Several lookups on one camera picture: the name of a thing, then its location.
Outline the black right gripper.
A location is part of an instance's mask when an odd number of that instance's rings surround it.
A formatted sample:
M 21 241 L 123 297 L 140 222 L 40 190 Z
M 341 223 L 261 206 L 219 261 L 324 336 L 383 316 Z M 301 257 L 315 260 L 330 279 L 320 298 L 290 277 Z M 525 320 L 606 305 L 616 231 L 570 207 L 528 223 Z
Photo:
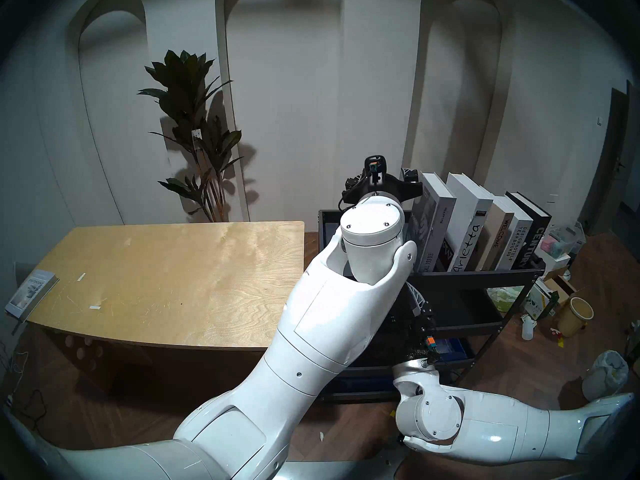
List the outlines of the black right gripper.
M 435 360 L 433 339 L 435 324 L 431 316 L 431 306 L 424 296 L 412 285 L 406 284 L 413 315 L 402 318 L 399 323 L 399 339 L 396 349 L 398 360 Z

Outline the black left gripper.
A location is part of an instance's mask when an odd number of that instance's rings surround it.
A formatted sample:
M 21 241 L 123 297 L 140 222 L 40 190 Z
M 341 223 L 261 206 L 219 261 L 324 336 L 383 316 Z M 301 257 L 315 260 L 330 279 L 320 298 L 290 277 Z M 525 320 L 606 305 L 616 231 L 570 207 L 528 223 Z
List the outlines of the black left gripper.
M 344 204 L 357 204 L 367 195 L 390 195 L 402 204 L 416 199 L 423 194 L 423 184 L 419 182 L 419 172 L 416 169 L 401 168 L 402 180 L 384 173 L 377 182 L 373 182 L 370 175 L 357 175 L 347 178 L 345 190 L 342 192 Z

